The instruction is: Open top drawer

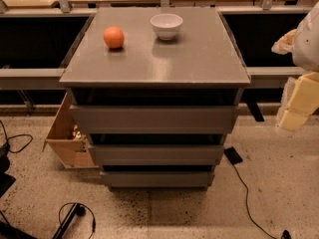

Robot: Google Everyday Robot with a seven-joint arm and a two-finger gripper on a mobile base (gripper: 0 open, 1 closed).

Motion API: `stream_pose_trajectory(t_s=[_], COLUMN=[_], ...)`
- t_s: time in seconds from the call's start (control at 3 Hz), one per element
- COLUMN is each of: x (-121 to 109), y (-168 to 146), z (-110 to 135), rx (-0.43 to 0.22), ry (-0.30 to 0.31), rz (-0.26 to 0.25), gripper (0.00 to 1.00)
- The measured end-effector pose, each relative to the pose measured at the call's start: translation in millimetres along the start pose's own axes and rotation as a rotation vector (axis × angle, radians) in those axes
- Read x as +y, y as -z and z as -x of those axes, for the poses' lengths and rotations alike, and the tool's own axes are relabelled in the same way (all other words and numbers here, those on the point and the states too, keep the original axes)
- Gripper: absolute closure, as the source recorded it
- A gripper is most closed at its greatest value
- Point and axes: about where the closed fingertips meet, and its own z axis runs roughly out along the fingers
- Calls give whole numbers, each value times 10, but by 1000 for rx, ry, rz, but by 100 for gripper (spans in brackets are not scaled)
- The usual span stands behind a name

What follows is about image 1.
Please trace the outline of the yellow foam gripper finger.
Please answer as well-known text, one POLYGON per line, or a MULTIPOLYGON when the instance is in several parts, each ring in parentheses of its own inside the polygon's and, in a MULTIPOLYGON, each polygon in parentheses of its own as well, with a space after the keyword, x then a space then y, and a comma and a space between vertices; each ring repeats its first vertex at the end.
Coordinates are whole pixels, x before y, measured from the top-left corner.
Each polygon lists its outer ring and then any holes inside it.
POLYGON ((297 131, 319 109, 319 73, 289 78, 276 117, 277 131, 297 131))

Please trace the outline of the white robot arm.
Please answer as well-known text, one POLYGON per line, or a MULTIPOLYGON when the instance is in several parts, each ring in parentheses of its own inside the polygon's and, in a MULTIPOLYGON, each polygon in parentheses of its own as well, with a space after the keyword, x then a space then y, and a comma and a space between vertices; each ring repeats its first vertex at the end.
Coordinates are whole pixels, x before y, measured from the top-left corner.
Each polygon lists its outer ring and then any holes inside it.
POLYGON ((276 131, 289 135, 300 129, 319 109, 319 2, 298 27, 282 36, 271 48, 276 54, 292 55, 293 63, 306 71, 289 78, 276 118, 276 131))

